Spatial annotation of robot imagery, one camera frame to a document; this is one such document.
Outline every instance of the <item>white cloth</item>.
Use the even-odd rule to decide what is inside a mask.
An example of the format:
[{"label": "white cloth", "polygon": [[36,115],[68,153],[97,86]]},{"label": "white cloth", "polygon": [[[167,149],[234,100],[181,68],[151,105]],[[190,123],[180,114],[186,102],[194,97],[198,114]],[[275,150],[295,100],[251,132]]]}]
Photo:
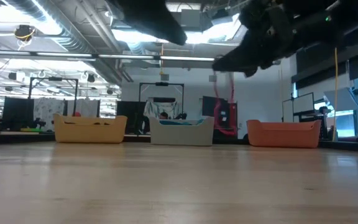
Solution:
[{"label": "white cloth", "polygon": [[47,124],[42,127],[42,131],[55,130],[52,124],[53,114],[63,114],[65,104],[63,100],[50,98],[39,98],[34,100],[34,119],[40,118]]},{"label": "white cloth", "polygon": [[[75,112],[79,112],[81,117],[96,118],[98,116],[98,100],[77,100]],[[67,101],[67,116],[73,116],[74,100]]]},{"label": "white cloth", "polygon": [[166,112],[170,119],[174,119],[180,114],[180,105],[177,101],[173,103],[154,103],[148,101],[146,102],[143,115],[158,118],[163,112]]}]

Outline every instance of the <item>person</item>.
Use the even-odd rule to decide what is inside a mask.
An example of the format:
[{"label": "person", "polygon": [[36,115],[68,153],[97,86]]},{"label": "person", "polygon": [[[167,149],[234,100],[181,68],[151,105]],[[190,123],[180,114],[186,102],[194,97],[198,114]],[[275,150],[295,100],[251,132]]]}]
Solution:
[{"label": "person", "polygon": [[166,112],[162,112],[162,113],[160,113],[159,118],[160,119],[168,119],[168,114]]}]

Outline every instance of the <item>ceiling duct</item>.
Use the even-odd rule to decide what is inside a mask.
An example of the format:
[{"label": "ceiling duct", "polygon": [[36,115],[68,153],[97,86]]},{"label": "ceiling duct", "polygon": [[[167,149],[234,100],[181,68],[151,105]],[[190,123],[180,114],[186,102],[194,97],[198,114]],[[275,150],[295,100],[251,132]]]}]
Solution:
[{"label": "ceiling duct", "polygon": [[[81,32],[71,23],[62,11],[51,0],[2,0],[23,14],[33,17],[38,22],[47,22],[52,18],[61,28],[59,36],[53,40],[69,52],[96,53],[91,44],[82,36]],[[100,75],[109,83],[120,83],[120,75],[104,60],[97,59],[94,62],[86,62],[94,67]]]}]

